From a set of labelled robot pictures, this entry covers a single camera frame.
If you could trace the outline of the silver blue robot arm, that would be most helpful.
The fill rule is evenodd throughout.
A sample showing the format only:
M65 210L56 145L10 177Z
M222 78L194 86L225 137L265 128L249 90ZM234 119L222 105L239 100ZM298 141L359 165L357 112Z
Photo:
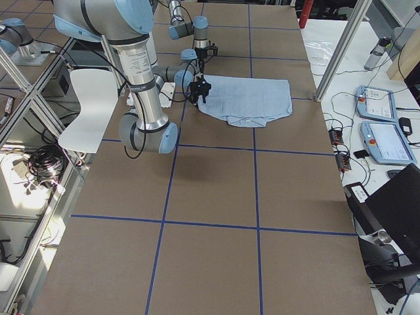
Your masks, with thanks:
M181 1L167 1L167 6L170 16L170 38L181 39L190 35L193 36L192 49L197 55L199 74L204 76L205 63L209 52L212 52L212 56L216 56L219 49L209 39L207 18L197 16L192 19Z
M54 1L56 29L75 39L99 42L106 38L118 55L121 76L128 84L135 109L119 124L125 147L138 152L168 154L177 143L178 127L163 112L159 93L166 82L189 91L187 99L205 100L211 85L205 81L204 66L209 50L217 51L208 40L204 16L185 22L180 1L168 1L171 25L169 35L179 39L192 35L193 47L181 53L179 66L162 68L154 63L156 52L150 41L155 6L150 1Z

